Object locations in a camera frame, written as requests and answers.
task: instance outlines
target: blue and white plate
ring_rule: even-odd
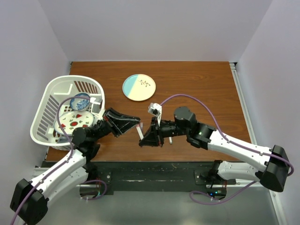
[[[144,101],[150,98],[156,89],[154,80],[145,74],[134,74],[123,83],[124,95],[133,101]]]
[[[90,96],[86,93],[79,93],[75,96],[90,98]],[[73,98],[70,101],[71,109],[78,110],[78,111],[85,110],[89,106],[89,104],[90,104],[90,100],[81,99],[81,98]]]

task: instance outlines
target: cable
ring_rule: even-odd
[[[231,144],[234,144],[235,146],[238,146],[238,147],[240,147],[240,148],[246,149],[246,150],[248,150],[248,151],[251,151],[251,152],[254,152],[254,153],[257,153],[257,154],[261,154],[261,152],[258,151],[258,150],[254,150],[254,149],[251,149],[251,148],[246,147],[246,146],[244,146],[244,145],[241,145],[241,144],[239,144],[239,143],[230,141],[230,140],[223,134],[223,132],[222,132],[222,130],[221,130],[221,127],[219,126],[219,124],[218,124],[218,122],[217,122],[215,116],[212,114],[212,112],[210,111],[210,109],[209,109],[203,102],[201,102],[199,99],[197,99],[197,98],[195,98],[195,97],[192,97],[192,96],[190,96],[190,95],[185,95],[185,94],[172,95],[172,96],[170,96],[169,98],[167,98],[165,101],[163,101],[160,105],[163,105],[164,103],[166,103],[166,102],[169,101],[170,99],[172,99],[172,98],[174,98],[174,97],[178,97],[178,96],[188,97],[188,98],[191,98],[191,99],[195,100],[196,102],[200,103],[200,104],[201,104],[201,105],[209,112],[209,114],[211,115],[212,119],[214,120],[214,122],[215,122],[215,124],[216,124],[216,126],[217,126],[218,131],[220,132],[221,136],[222,136],[226,141],[228,141],[228,142],[231,143]],[[262,154],[265,155],[265,156],[269,156],[269,157],[276,158],[276,159],[281,160],[281,161],[283,161],[284,163],[288,164],[289,167],[291,168],[291,171],[288,173],[288,176],[291,176],[291,175],[294,173],[294,170],[295,170],[295,169],[294,169],[294,166],[293,166],[289,161],[287,161],[286,159],[281,158],[281,157],[276,156],[276,155],[273,155],[273,154],[269,154],[269,153],[264,153],[264,152],[263,152]]]
[[[174,97],[178,97],[178,96],[183,96],[183,97],[191,98],[191,99],[195,100],[196,102],[198,102],[199,104],[201,104],[201,105],[208,111],[208,113],[211,115],[212,119],[214,120],[214,122],[215,122],[215,124],[216,124],[216,126],[217,126],[217,129],[218,129],[219,133],[221,134],[221,136],[222,136],[226,141],[228,141],[229,143],[234,144],[234,145],[236,145],[236,146],[238,146],[238,147],[240,147],[240,148],[246,149],[246,150],[248,150],[248,151],[251,151],[251,152],[254,152],[254,153],[257,153],[257,154],[261,154],[260,151],[257,151],[257,150],[248,148],[248,147],[246,147],[246,146],[243,146],[243,145],[241,145],[241,144],[238,144],[238,143],[236,143],[236,142],[230,141],[230,140],[223,134],[223,132],[222,132],[222,130],[221,130],[221,127],[219,126],[219,124],[218,124],[218,122],[217,122],[215,116],[212,114],[211,110],[210,110],[210,109],[209,109],[202,101],[200,101],[199,99],[197,99],[197,98],[195,98],[195,97],[193,97],[193,96],[186,95],[186,94],[176,94],[176,95],[172,95],[172,96],[168,97],[166,100],[164,100],[160,105],[162,106],[163,104],[165,104],[165,103],[166,103],[167,101],[169,101],[170,99],[172,99],[172,98],[174,98]],[[291,168],[291,171],[288,173],[288,176],[291,176],[291,175],[294,173],[294,167],[293,167],[293,165],[292,165],[289,161],[287,161],[286,159],[281,158],[281,157],[276,156],[276,155],[269,154],[269,153],[262,153],[262,154],[265,155],[265,156],[269,156],[269,157],[273,157],[273,158],[279,159],[279,160],[283,161],[284,163],[288,164],[289,167]],[[196,203],[198,203],[198,204],[203,204],[203,205],[218,205],[218,204],[222,204],[222,203],[225,203],[225,202],[231,200],[231,199],[234,198],[236,195],[238,195],[239,193],[241,193],[243,190],[245,190],[245,189],[248,188],[249,186],[253,185],[254,183],[255,183],[255,181],[249,183],[248,185],[246,185],[246,186],[243,187],[241,190],[239,190],[239,191],[237,191],[236,193],[234,193],[234,194],[233,194],[232,196],[230,196],[229,198],[227,198],[227,199],[225,199],[225,200],[222,200],[222,201],[220,201],[220,202],[205,203],[205,202],[201,202],[201,201],[198,201],[198,200],[194,199],[194,198],[193,198],[193,194],[194,194],[194,193],[202,194],[202,195],[205,195],[205,196],[208,196],[208,197],[211,198],[211,196],[209,196],[208,194],[206,194],[206,193],[204,193],[204,192],[201,192],[201,191],[191,191],[191,192],[189,193],[189,196],[190,196],[190,198],[192,199],[192,201],[194,201],[194,202],[196,202]]]
[[[14,223],[15,223],[15,220],[16,220],[16,218],[17,218],[17,216],[18,216],[18,214],[19,214],[19,212],[20,212],[20,210],[21,210],[21,208],[22,208],[22,206],[25,204],[25,202],[27,201],[27,199],[31,196],[31,194],[35,191],[35,190],[37,190],[37,188],[38,188],[38,186],[41,184],[41,183],[43,183],[43,181],[45,180],[45,179],[47,179],[52,173],[54,173],[57,169],[59,169],[60,167],[62,167],[65,163],[67,163],[68,161],[69,161],[69,159],[72,157],[72,155],[73,155],[73,152],[74,152],[74,147],[73,147],[73,143],[72,143],[72,140],[71,140],[71,138],[67,135],[67,133],[65,132],[65,130],[63,129],[63,127],[61,126],[61,123],[60,123],[60,116],[59,116],[59,113],[60,113],[60,109],[61,109],[61,107],[62,107],[62,105],[65,103],[65,102],[67,102],[68,100],[71,100],[71,99],[73,99],[73,98],[81,98],[81,99],[87,99],[87,100],[89,100],[90,98],[89,97],[80,97],[80,96],[73,96],[73,97],[68,97],[68,98],[66,98],[65,100],[63,100],[61,103],[60,103],[60,105],[58,106],[58,110],[57,110],[57,113],[56,113],[56,120],[57,120],[57,123],[58,123],[58,125],[59,125],[59,127],[60,127],[60,129],[62,130],[62,132],[63,132],[63,134],[65,135],[65,137],[67,138],[67,140],[69,141],[69,143],[70,143],[70,155],[69,155],[69,157],[67,158],[67,160],[66,161],[64,161],[64,162],[62,162],[61,164],[59,164],[57,167],[55,167],[53,170],[51,170],[48,174],[46,174],[31,190],[30,190],[30,192],[24,197],[24,199],[22,200],[22,202],[20,203],[20,205],[19,205],[19,207],[17,208],[17,210],[15,211],[15,214],[14,214],[14,216],[13,216],[13,218],[12,218],[12,220],[11,220],[11,222],[10,222],[10,225],[14,225]]]
[[[105,195],[106,191],[107,191],[107,185],[102,180],[88,180],[88,181],[84,182],[83,184],[88,184],[88,183],[93,183],[93,182],[100,182],[100,183],[104,184],[104,191],[103,191],[103,193],[101,195],[98,195],[95,198],[86,198],[86,200],[88,200],[88,201],[89,200],[96,200],[96,199],[102,198]]]
[[[244,186],[243,188],[241,188],[240,190],[238,190],[236,193],[234,193],[232,196],[230,196],[229,198],[226,198],[225,200],[222,200],[220,202],[201,202],[201,201],[198,201],[196,199],[193,198],[193,195],[194,194],[202,194],[206,197],[209,197],[209,198],[212,198],[213,200],[216,200],[214,197],[211,197],[209,194],[207,193],[204,193],[202,191],[191,191],[189,193],[189,197],[192,199],[192,201],[194,201],[195,203],[198,203],[198,204],[201,204],[201,205],[218,205],[218,204],[222,204],[222,203],[225,203],[231,199],[233,199],[235,196],[237,196],[238,194],[240,194],[242,191],[246,190],[248,187],[250,187],[251,185],[255,184],[256,181],[252,181],[251,183],[247,184],[246,186]]]

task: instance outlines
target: basket slot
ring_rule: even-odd
[[[39,132],[41,132],[42,134],[44,134],[44,135],[46,134],[46,132],[45,132],[44,130],[42,130],[41,128],[38,128],[37,130],[38,130]]]
[[[44,131],[47,131],[47,127],[45,127],[44,125],[40,124],[39,127],[42,128]]]
[[[74,84],[75,84],[75,86],[76,86],[77,90],[78,90],[79,92],[81,92],[81,90],[80,90],[80,88],[79,88],[79,86],[78,86],[78,83],[77,83],[77,81],[74,81]]]
[[[53,120],[53,122],[54,122],[54,119],[55,119],[55,114],[53,114],[53,113],[49,112],[47,109],[45,109],[45,110],[44,110],[44,114],[45,114],[45,115],[47,115],[47,114],[48,114],[48,115],[49,115],[49,117],[50,117],[50,119],[51,119],[51,120]]]
[[[87,93],[89,93],[89,92],[88,92],[88,89],[86,88],[86,86],[85,86],[85,84],[84,84],[84,82],[81,81],[81,84],[82,84],[82,86],[83,86],[84,91],[87,92]]]
[[[47,137],[45,137],[44,135],[42,135],[40,132],[37,132],[37,135],[41,136],[42,138],[44,138],[45,140],[49,141],[49,139]]]
[[[80,87],[80,90],[81,90],[81,92],[84,92],[84,90],[83,90],[83,87],[82,87],[82,85],[81,85],[81,82],[80,82],[80,81],[78,81],[78,85],[79,85],[79,87]]]
[[[98,94],[98,89],[97,89],[97,87],[96,87],[95,85],[93,85],[93,88],[94,88],[95,94]]]
[[[54,111],[57,111],[58,105],[56,105],[51,99],[48,100],[47,105],[51,107]]]
[[[43,116],[45,116],[48,120],[50,120],[51,122],[51,124],[53,124],[54,123],[54,119],[52,119],[50,116],[48,116],[46,113],[43,113]]]
[[[86,86],[86,88],[88,89],[89,93],[91,93],[90,88],[89,88],[89,85],[88,85],[87,82],[85,82],[85,86]]]
[[[91,94],[95,94],[95,92],[94,92],[94,90],[93,90],[93,88],[92,88],[91,83],[88,83],[88,84],[89,84],[89,86],[90,86],[90,92],[91,92]]]
[[[45,118],[45,116],[42,116],[42,119],[41,119],[41,121],[46,121],[50,126],[52,126],[53,125],[53,122],[51,123],[47,118]]]
[[[65,106],[64,112],[70,112],[73,111],[70,106]]]
[[[40,124],[44,124],[45,125],[45,127],[48,127],[49,126],[49,124],[48,123],[46,123],[44,120],[41,120],[41,123]]]
[[[55,99],[52,95],[50,95],[50,98],[49,98],[49,101],[51,101],[51,100],[52,100],[53,102],[55,102],[55,103],[52,103],[52,102],[51,102],[51,103],[52,103],[53,105],[56,105],[57,108],[58,108],[58,106],[59,106],[60,104],[58,103],[58,101],[56,101],[56,99]]]
[[[49,105],[46,105],[46,109],[48,109],[52,113],[52,115],[56,115],[56,112]]]

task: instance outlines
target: gray floor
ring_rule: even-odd
[[[230,187],[228,195],[237,191]],[[197,199],[207,201],[205,197]],[[268,190],[250,187],[231,201],[204,206],[188,193],[115,192],[80,200],[79,188],[58,200],[39,225],[277,225]]]

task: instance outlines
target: metal frame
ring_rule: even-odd
[[[250,119],[249,112],[248,112],[248,109],[247,109],[247,105],[246,105],[246,102],[245,102],[245,99],[244,99],[244,95],[243,95],[242,88],[241,88],[241,85],[240,85],[239,75],[238,75],[238,72],[236,70],[235,63],[229,63],[229,65],[230,65],[230,69],[231,69],[231,72],[232,72],[234,83],[235,83],[235,86],[236,86],[236,89],[237,89],[237,92],[238,92],[238,95],[239,95],[240,104],[241,104],[241,107],[242,107],[242,110],[243,110],[243,113],[244,113],[244,118],[245,118],[246,125],[247,125],[247,128],[248,128],[251,143],[257,145],[256,137],[255,137],[255,134],[254,134],[254,131],[253,131],[251,119]],[[282,203],[280,201],[279,196],[274,191],[270,191],[270,196],[271,196],[271,199],[272,199],[272,202],[273,202],[273,206],[274,206],[275,213],[277,215],[277,219],[278,219],[279,224],[280,225],[286,225],[287,224],[287,219],[286,219],[286,216],[285,216],[285,213],[284,213]]]

